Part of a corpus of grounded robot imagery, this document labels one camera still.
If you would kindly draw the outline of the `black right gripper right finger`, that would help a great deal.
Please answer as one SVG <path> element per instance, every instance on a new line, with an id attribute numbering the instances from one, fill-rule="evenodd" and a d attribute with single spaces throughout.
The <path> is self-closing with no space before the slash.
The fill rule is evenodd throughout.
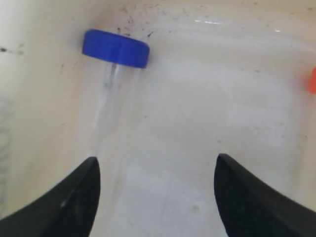
<path id="1" fill-rule="evenodd" d="M 228 154 L 219 154 L 214 194 L 230 237 L 314 237 L 316 213 L 282 195 Z"/>

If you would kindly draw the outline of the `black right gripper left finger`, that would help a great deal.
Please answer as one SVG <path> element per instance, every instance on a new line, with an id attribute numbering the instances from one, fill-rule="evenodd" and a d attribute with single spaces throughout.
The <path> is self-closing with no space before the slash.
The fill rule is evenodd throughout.
<path id="1" fill-rule="evenodd" d="M 0 222 L 2 237 L 87 237 L 101 192 L 100 166 L 89 157 L 43 196 Z"/>

